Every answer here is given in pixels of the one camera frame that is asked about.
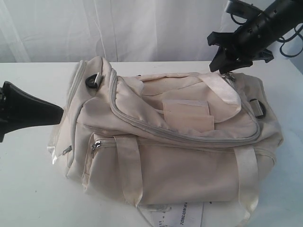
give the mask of white tabletop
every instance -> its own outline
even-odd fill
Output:
[[[207,61],[116,62],[118,75],[208,71]],[[0,83],[64,106],[75,63],[0,63]],[[289,60],[255,62],[240,69],[264,82],[285,141],[277,164],[261,183],[259,205],[248,226],[303,225],[303,75]],[[138,212],[126,205],[96,201],[81,185],[65,179],[46,151],[51,126],[11,132],[0,144],[1,227],[144,227]]]

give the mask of carry handle strap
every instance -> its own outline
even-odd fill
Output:
[[[243,220],[236,227],[249,221],[258,204],[258,164],[252,146],[234,148],[239,172],[239,203],[245,209]]]
[[[115,136],[120,178],[125,200],[137,207],[143,196],[141,161],[134,135]]]

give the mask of beige duffel bag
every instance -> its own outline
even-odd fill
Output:
[[[49,150],[89,193],[134,206],[239,197],[244,223],[282,140],[256,77],[121,77],[96,57],[78,64]]]

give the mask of white backdrop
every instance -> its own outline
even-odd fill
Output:
[[[246,0],[265,9],[274,0]],[[212,31],[233,32],[227,0],[0,0],[0,62],[212,60]],[[296,39],[285,48],[293,53]],[[271,48],[275,57],[277,48]],[[300,64],[303,54],[294,59]]]

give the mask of paper label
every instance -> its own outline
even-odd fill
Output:
[[[152,212],[155,227],[200,227],[203,214],[202,202],[172,204],[170,211]]]

